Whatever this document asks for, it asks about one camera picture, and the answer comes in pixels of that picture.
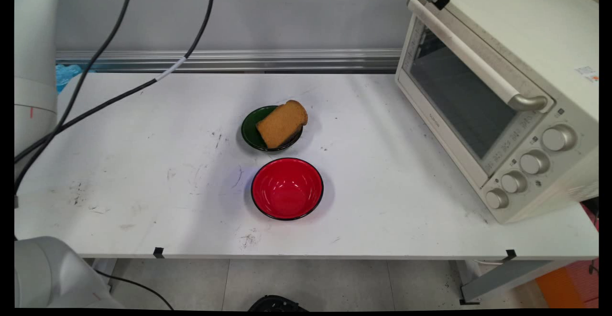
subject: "white table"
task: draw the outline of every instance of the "white table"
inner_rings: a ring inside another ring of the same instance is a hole
[[[90,74],[68,119],[153,76]],[[292,98],[308,111],[296,144],[268,154],[243,141],[249,112]],[[291,222],[251,200],[254,174],[280,157],[310,162],[324,181],[319,207]],[[599,255],[577,204],[498,224],[388,75],[172,74],[58,135],[18,196],[17,238],[54,236],[83,257]]]

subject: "oven handle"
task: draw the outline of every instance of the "oven handle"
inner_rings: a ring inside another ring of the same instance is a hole
[[[526,98],[521,95],[418,0],[410,0],[408,8],[509,107],[516,111],[535,111],[546,107],[548,100],[544,96]]]

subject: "black bowl rim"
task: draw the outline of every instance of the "black bowl rim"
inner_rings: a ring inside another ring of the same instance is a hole
[[[284,150],[286,148],[288,148],[289,146],[295,144],[295,142],[297,142],[297,140],[302,137],[302,131],[304,131],[304,127],[302,126],[302,128],[300,129],[300,131],[293,136],[293,138],[291,138],[290,142],[287,142],[287,144],[278,146],[278,148],[263,148],[262,146],[256,146],[253,143],[251,143],[250,141],[247,140],[247,138],[245,138],[244,136],[244,122],[247,120],[247,118],[249,117],[249,115],[253,114],[254,112],[260,110],[260,109],[264,109],[264,108],[268,108],[268,107],[278,107],[278,105],[268,105],[268,106],[264,106],[264,107],[259,107],[258,109],[255,109],[254,111],[252,111],[251,113],[249,113],[247,116],[244,117],[244,120],[242,120],[242,125],[240,125],[240,135],[242,135],[242,139],[249,144],[250,147],[256,149],[256,150],[260,150],[260,151],[268,151],[268,152],[273,152],[273,151],[280,151],[280,150]]]
[[[302,162],[312,166],[312,168],[315,170],[315,172],[317,172],[317,175],[319,175],[319,179],[321,179],[321,195],[319,196],[319,200],[317,200],[317,203],[314,205],[314,207],[312,207],[310,209],[310,211],[308,211],[308,212],[306,212],[306,213],[304,213],[301,216],[296,217],[296,218],[278,218],[278,217],[271,216],[270,214],[267,214],[266,212],[264,212],[264,210],[260,209],[260,207],[257,205],[257,203],[255,202],[255,196],[253,195],[253,185],[255,183],[255,179],[257,178],[257,175],[259,175],[260,172],[262,171],[262,169],[265,168],[267,165],[269,165],[270,163],[279,161],[281,159],[297,159],[298,161],[302,161]],[[296,220],[296,219],[300,219],[300,218],[304,218],[305,216],[308,216],[308,214],[310,214],[312,211],[315,211],[315,208],[317,208],[317,206],[319,206],[319,203],[321,203],[321,199],[323,199],[323,192],[324,192],[324,190],[325,190],[325,185],[323,185],[323,177],[321,177],[321,173],[319,172],[319,170],[317,170],[317,168],[315,168],[314,165],[304,161],[303,159],[297,158],[297,157],[283,157],[283,158],[278,158],[278,159],[275,159],[273,161],[267,162],[266,164],[264,164],[262,166],[262,168],[260,168],[257,171],[255,176],[253,177],[253,181],[251,181],[251,199],[253,200],[253,203],[255,204],[255,207],[257,207],[257,209],[260,210],[261,213],[265,214],[266,216],[269,216],[272,219],[276,219],[276,220]]]

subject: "bread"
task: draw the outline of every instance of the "bread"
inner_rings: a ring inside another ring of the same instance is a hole
[[[276,107],[256,124],[257,130],[270,149],[278,148],[308,123],[306,109],[295,100]]]

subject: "oven door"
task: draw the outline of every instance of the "oven door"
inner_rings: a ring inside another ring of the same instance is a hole
[[[541,90],[525,98],[418,0],[410,0],[408,7],[413,17],[396,81],[468,180],[480,188],[554,101]]]

